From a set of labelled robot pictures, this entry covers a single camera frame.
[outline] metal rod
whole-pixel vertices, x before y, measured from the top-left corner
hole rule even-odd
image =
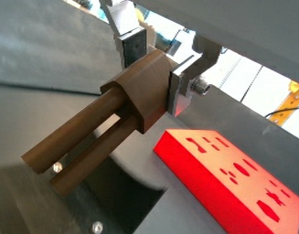
[[[21,157],[36,173],[44,173],[125,101],[117,88],[108,90]]]
[[[120,145],[137,127],[133,115],[120,119],[96,139],[93,145],[82,152],[66,168],[54,176],[49,183],[61,196],[66,196],[106,156]]]

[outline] red outlet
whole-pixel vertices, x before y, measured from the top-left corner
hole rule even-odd
[[[217,132],[167,130],[153,151],[228,233],[297,233],[299,196]]]

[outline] bolt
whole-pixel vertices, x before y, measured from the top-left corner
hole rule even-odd
[[[102,229],[104,229],[102,223],[101,222],[93,222],[93,224],[92,224],[92,233],[93,234],[101,234]]]
[[[52,166],[53,173],[60,173],[62,169],[64,169],[62,165],[58,162],[56,162]]]

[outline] yellow object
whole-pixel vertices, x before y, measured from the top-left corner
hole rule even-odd
[[[299,90],[299,83],[291,81],[289,83],[289,92],[295,93]]]
[[[137,21],[144,22],[144,15],[138,9],[134,9]]]
[[[277,106],[276,111],[299,107],[299,84],[295,83],[293,81],[291,81],[291,83],[289,83],[289,91],[291,91],[291,93],[288,94],[285,100]],[[281,124],[291,117],[293,111],[295,110],[285,111],[285,112],[277,112],[277,113],[271,115],[268,120],[271,122],[273,122],[276,125],[281,126]]]

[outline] metal clamp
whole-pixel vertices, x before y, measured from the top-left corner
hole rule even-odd
[[[173,116],[189,105],[193,92],[205,95],[209,85],[200,75],[215,65],[220,54],[220,45],[199,35],[193,38],[192,49],[201,57],[188,57],[169,74],[165,109]]]
[[[114,34],[124,69],[146,55],[146,31],[138,25],[134,4],[130,1],[100,0],[100,5]]]

